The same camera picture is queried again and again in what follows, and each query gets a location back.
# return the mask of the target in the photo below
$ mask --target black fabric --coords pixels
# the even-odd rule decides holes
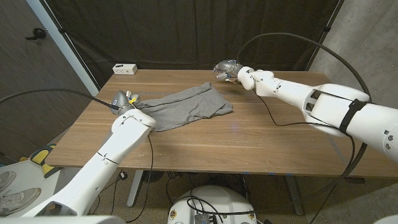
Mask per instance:
[[[113,65],[211,69],[236,58],[255,35],[290,32],[318,41],[338,0],[95,1],[47,0],[100,86]],[[304,70],[315,47],[290,37],[259,40],[245,65]]]
[[[351,120],[353,119],[356,112],[360,111],[368,102],[359,101],[355,99],[352,103],[349,104],[349,110],[347,111],[346,115],[344,116],[343,120],[341,121],[339,130],[342,133],[347,134],[347,127]]]

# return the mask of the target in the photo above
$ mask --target gray cloth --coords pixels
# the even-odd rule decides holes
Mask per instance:
[[[208,82],[158,100],[136,103],[136,107],[156,120],[153,131],[166,131],[202,118],[232,112],[232,104]]]

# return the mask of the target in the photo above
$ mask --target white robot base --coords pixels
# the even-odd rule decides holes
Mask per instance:
[[[219,213],[248,212],[253,211],[253,206],[242,195],[226,187],[216,185],[205,185],[197,187],[192,191],[183,194],[171,207],[169,211],[168,224],[188,224],[195,223],[197,211],[190,208],[187,200],[190,196],[202,199],[212,205]],[[205,202],[200,203],[197,199],[191,199],[190,205],[206,212],[216,212],[214,208]],[[256,224],[256,214],[245,215],[214,215],[210,221],[201,220],[199,223],[224,223],[224,224]]]

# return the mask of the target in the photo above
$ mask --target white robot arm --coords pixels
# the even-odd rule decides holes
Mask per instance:
[[[112,136],[62,190],[22,217],[88,213],[121,161],[145,140],[155,126],[155,120],[135,109],[122,91],[115,96],[113,105],[119,106],[118,111],[113,110],[119,117],[112,125]],[[54,205],[57,209],[48,212],[47,208]]]
[[[398,110],[367,103],[369,96],[359,90],[330,83],[308,86],[281,80],[270,71],[255,71],[235,60],[222,61],[213,71],[223,72],[218,79],[237,77],[246,90],[294,105],[306,122],[338,128],[312,125],[320,131],[334,136],[347,133],[398,162]]]

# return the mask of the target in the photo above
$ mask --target sneaker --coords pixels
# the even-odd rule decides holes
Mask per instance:
[[[28,207],[40,195],[40,188],[24,190],[0,198],[0,216],[10,215]]]
[[[6,189],[12,181],[14,181],[17,174],[13,171],[7,171],[0,174],[0,192]]]

